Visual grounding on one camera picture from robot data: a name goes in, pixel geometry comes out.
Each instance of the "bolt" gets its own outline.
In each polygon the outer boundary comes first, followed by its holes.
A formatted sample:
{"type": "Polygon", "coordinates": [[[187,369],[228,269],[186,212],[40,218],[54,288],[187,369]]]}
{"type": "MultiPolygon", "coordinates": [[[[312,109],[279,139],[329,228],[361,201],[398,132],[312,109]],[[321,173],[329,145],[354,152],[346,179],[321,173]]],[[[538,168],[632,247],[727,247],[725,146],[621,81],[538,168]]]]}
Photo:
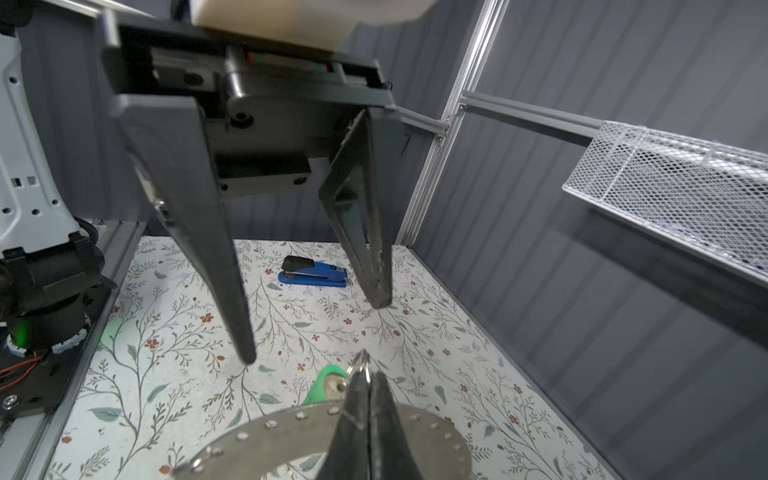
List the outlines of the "bolt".
{"type": "Polygon", "coordinates": [[[5,397],[2,401],[2,408],[4,410],[10,410],[13,407],[18,405],[18,395],[9,395],[5,397]]]}

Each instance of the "cable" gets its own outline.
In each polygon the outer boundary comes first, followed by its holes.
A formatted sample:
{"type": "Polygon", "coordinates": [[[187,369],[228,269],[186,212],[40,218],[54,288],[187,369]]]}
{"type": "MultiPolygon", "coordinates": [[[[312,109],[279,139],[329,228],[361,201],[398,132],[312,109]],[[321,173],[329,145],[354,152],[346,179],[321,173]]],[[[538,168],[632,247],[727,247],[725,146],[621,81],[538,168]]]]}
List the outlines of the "cable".
{"type": "Polygon", "coordinates": [[[98,230],[96,230],[96,227],[81,219],[80,217],[73,215],[72,218],[74,218],[74,221],[78,222],[80,228],[88,232],[88,237],[91,238],[91,243],[96,245],[96,242],[98,242],[98,230]]]}
{"type": "Polygon", "coordinates": [[[33,363],[33,362],[39,362],[40,360],[42,360],[42,358],[43,357],[41,357],[41,356],[36,356],[34,359],[25,360],[24,362],[17,363],[16,365],[9,366],[7,369],[0,370],[0,375],[2,375],[3,373],[8,373],[8,372],[10,372],[12,370],[16,370],[20,366],[27,365],[27,364],[33,363]]]}
{"type": "Polygon", "coordinates": [[[24,372],[24,375],[18,377],[13,382],[10,382],[8,385],[0,386],[0,392],[2,392],[3,390],[6,390],[6,389],[9,389],[9,388],[13,387],[17,383],[21,382],[23,379],[27,378],[27,375],[29,375],[29,373],[38,365],[38,363],[40,363],[40,359],[37,359],[37,361],[35,361],[35,363],[32,364],[32,366],[29,367],[26,372],[24,372]]]}
{"type": "Polygon", "coordinates": [[[43,360],[43,357],[42,356],[38,356],[38,354],[36,353],[35,357],[33,359],[25,360],[24,362],[17,363],[16,365],[9,366],[7,369],[0,370],[0,377],[5,377],[5,376],[8,376],[8,375],[11,375],[11,374],[15,373],[15,370],[18,369],[19,367],[22,367],[24,365],[29,365],[31,363],[31,365],[27,369],[27,371],[24,372],[24,375],[18,377],[13,382],[10,382],[8,385],[0,386],[0,392],[2,392],[3,390],[5,390],[5,389],[7,389],[9,387],[12,387],[13,385],[18,384],[23,379],[25,379],[27,377],[27,375],[29,375],[29,373],[32,371],[32,369],[34,369],[40,363],[41,360],[43,360]]]}

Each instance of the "blue stapler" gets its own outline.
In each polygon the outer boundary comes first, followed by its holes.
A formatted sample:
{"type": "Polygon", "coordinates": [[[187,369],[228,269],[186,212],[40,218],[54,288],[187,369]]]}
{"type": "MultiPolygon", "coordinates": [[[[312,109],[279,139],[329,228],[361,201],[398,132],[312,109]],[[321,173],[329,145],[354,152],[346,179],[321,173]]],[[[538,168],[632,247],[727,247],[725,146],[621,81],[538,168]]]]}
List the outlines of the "blue stapler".
{"type": "Polygon", "coordinates": [[[340,266],[289,255],[283,260],[283,271],[277,278],[293,285],[346,286],[347,274],[340,266]]]}

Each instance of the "floral pattern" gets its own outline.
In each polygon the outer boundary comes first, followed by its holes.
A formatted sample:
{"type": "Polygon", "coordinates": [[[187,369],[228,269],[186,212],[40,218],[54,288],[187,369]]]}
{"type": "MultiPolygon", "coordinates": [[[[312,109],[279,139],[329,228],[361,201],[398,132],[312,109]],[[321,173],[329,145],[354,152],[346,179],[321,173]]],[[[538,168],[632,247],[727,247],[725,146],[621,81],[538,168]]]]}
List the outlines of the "floral pattern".
{"type": "MultiPolygon", "coordinates": [[[[366,348],[396,401],[462,432],[473,478],[606,479],[610,474],[418,260],[394,247],[394,300],[282,284],[286,255],[349,269],[336,243],[236,240],[258,360],[237,359],[204,281],[173,240],[145,237],[61,437],[48,480],[168,478],[243,422],[300,404],[326,365],[366,348]]],[[[312,478],[321,455],[266,478],[312,478]]]]}

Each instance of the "white wire basket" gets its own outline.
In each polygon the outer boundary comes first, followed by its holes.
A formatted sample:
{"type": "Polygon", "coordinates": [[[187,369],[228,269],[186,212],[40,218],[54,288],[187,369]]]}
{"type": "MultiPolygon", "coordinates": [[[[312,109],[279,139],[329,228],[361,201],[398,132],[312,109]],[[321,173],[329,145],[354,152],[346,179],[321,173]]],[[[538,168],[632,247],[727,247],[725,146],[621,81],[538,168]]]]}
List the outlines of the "white wire basket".
{"type": "Polygon", "coordinates": [[[606,121],[563,190],[768,284],[768,155],[606,121]]]}

